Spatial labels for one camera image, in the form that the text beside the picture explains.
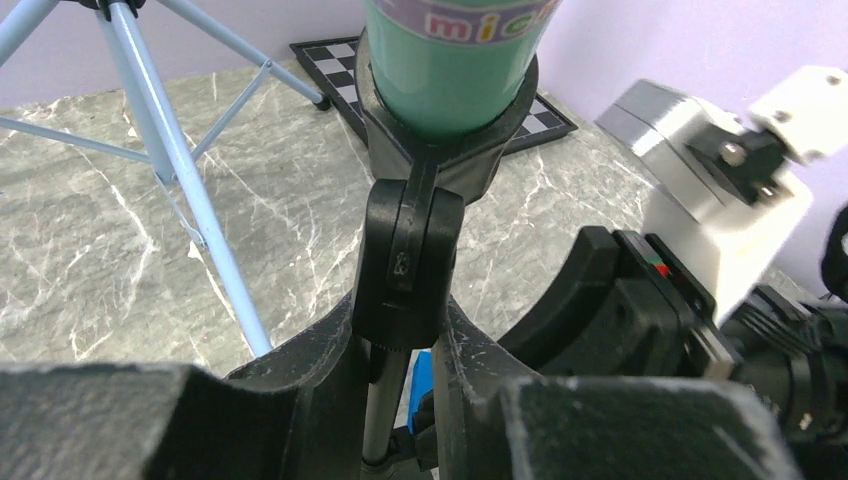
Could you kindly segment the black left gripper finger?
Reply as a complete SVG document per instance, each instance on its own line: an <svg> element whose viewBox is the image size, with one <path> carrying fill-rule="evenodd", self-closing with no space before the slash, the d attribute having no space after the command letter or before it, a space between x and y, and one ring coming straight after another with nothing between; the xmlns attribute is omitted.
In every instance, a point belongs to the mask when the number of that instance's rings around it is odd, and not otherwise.
<svg viewBox="0 0 848 480"><path fill-rule="evenodd" d="M351 301L226 378L189 364L1 367L5 479L356 479Z"/></svg>

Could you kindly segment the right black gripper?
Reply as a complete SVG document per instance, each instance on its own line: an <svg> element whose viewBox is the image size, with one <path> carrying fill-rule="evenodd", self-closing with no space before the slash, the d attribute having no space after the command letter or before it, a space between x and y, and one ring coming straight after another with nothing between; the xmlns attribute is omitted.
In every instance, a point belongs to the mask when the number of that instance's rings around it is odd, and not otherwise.
<svg viewBox="0 0 848 480"><path fill-rule="evenodd" d="M441 477L845 478L846 308L759 285L721 325L716 310L658 235L601 226L503 348L450 302L432 349Z"/></svg>

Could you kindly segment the black microphone stand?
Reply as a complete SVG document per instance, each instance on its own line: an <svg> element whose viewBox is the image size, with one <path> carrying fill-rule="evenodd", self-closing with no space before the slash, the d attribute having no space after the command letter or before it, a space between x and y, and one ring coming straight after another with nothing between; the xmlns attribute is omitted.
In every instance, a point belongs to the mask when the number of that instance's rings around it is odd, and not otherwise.
<svg viewBox="0 0 848 480"><path fill-rule="evenodd" d="M517 96L499 117L446 144L413 133L385 106L366 34L356 50L355 80L375 179L350 315L354 334L369 347L361 476L389 479L399 474L392 430L411 355L436 343L448 317L465 209L487 192L527 116L538 63L530 62Z"/></svg>

